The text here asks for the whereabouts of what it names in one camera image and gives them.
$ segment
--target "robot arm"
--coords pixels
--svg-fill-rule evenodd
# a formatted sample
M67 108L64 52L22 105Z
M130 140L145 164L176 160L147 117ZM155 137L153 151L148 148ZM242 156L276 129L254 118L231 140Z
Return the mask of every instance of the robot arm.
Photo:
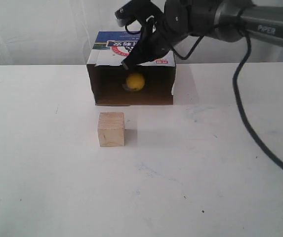
M131 0L115 15L126 29L136 20L141 24L139 42L122 61L126 69L164 57L187 36L238 41L243 36L237 25L252 38L283 47L283 7L255 6L252 0L166 0L164 12L150 0Z

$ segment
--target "wooden block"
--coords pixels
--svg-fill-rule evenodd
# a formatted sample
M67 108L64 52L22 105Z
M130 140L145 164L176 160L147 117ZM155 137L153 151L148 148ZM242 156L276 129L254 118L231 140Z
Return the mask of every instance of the wooden block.
M125 123L121 112L100 113L98 139L100 147L124 146Z

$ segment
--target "table surface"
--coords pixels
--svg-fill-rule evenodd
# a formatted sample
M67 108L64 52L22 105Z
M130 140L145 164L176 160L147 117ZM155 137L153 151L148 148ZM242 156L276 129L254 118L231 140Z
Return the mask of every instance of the table surface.
M95 106L85 66L0 66L0 237L283 236L283 171L241 122L236 66L177 65L174 105L151 107ZM283 63L239 85L283 159ZM125 147L99 147L111 111Z

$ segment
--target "open box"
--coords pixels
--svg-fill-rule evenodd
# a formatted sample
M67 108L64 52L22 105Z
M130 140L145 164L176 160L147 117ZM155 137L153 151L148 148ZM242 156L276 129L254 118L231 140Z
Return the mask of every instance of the open box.
M99 32L87 70L96 105L172 105L175 80L173 52L154 62L138 65L134 72L142 73L146 83L137 92L123 88L131 73L123 68L121 61L137 43L139 35L126 32Z

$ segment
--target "yellow ball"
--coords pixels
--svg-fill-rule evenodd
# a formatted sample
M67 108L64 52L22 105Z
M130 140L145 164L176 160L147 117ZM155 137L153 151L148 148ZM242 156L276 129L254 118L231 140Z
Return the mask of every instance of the yellow ball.
M139 91L145 86L145 78L140 73L132 73L127 77L126 85L130 91Z

